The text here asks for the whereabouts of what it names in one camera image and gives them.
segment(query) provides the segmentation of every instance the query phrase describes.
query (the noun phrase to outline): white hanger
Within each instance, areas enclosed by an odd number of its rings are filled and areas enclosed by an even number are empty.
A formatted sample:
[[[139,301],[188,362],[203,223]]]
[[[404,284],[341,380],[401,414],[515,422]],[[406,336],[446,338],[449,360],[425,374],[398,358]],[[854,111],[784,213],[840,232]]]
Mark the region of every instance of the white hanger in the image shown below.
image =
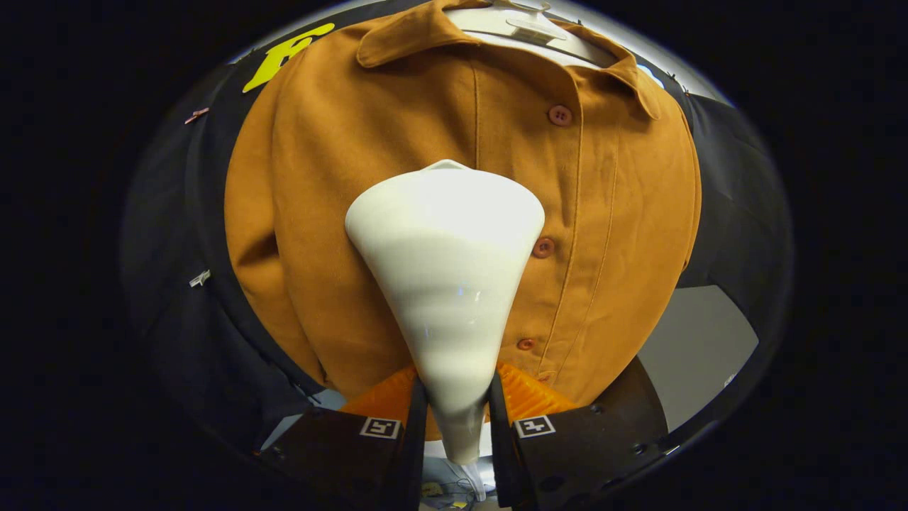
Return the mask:
[[[555,25],[542,13],[551,8],[543,2],[537,9],[510,0],[495,0],[489,7],[444,11],[464,32],[496,45],[527,49],[562,65],[594,69],[617,62],[614,55]]]

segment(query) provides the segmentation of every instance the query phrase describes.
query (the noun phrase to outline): black background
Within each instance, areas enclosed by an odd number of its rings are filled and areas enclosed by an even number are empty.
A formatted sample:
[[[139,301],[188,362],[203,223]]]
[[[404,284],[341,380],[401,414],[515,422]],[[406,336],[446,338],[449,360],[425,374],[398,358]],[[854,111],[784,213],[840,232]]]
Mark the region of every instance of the black background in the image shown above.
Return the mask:
[[[766,380],[613,507],[903,506],[890,483],[904,447],[894,417],[905,350],[883,321],[897,293],[888,259],[903,243],[887,210],[904,190],[904,164],[888,166],[905,131],[894,93],[903,61],[890,54],[905,42],[887,31],[894,5],[869,4],[599,6],[683,56],[750,116],[774,149],[798,245],[793,321]],[[5,464],[5,507],[305,508],[143,384],[116,294],[114,237],[157,119],[212,68],[323,5],[20,3],[6,14],[14,34],[24,29],[6,48],[7,277],[25,284],[7,288],[7,344],[27,355],[7,358],[15,377],[5,395],[23,409],[7,414],[8,438],[24,456]]]

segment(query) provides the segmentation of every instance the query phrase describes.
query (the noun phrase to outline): yellow letter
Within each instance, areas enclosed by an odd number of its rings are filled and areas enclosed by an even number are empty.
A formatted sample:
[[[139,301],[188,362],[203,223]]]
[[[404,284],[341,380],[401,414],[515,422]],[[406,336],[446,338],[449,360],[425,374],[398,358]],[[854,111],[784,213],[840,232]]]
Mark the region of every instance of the yellow letter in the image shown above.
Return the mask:
[[[312,42],[312,35],[325,35],[328,34],[334,28],[334,23],[327,23],[325,25],[313,28],[305,34],[297,35],[292,39],[289,39],[279,45],[276,45],[274,48],[268,50],[265,55],[265,60],[262,62],[262,65],[259,66],[259,70],[255,72],[255,76],[252,77],[252,80],[242,88],[244,93],[247,93],[254,89],[255,87],[268,82],[274,78],[274,75],[281,69],[281,67],[286,64],[288,60],[291,59],[294,55],[298,54],[303,48],[308,46]]]

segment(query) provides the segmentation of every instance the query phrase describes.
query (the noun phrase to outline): white cone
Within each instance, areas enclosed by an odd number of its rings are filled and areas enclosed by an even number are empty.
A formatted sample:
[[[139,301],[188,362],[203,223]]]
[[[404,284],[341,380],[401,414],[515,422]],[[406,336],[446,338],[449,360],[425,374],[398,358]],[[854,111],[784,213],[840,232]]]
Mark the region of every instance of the white cone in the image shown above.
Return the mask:
[[[347,212],[347,234],[397,319],[453,463],[479,457],[486,391],[544,221],[524,186],[452,160],[382,181]]]

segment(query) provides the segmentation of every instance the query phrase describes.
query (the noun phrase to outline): black fabric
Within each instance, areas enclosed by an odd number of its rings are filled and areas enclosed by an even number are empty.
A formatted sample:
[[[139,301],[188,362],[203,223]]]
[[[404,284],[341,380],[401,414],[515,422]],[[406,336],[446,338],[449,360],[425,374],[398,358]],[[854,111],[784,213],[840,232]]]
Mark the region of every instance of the black fabric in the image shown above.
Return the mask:
[[[303,394],[322,387],[268,334],[230,264],[223,223],[227,167],[264,85],[246,94],[242,88],[279,43],[325,23],[336,31],[421,3],[351,9],[213,70],[168,115],[136,169],[120,260],[133,326],[170,394],[203,427],[244,452],[261,446],[282,418],[309,406]],[[700,159],[703,213],[678,286],[721,286],[763,342],[783,324],[790,290],[782,283],[791,272],[790,222],[768,151],[734,108],[687,95],[664,71],[639,55],[637,60],[684,109]],[[206,115],[183,124],[206,106]],[[204,270],[211,278],[190,287]]]
[[[703,202],[694,251],[678,286],[718,285],[761,342],[779,337],[791,302],[795,243],[785,188],[743,114],[697,95],[691,111]]]

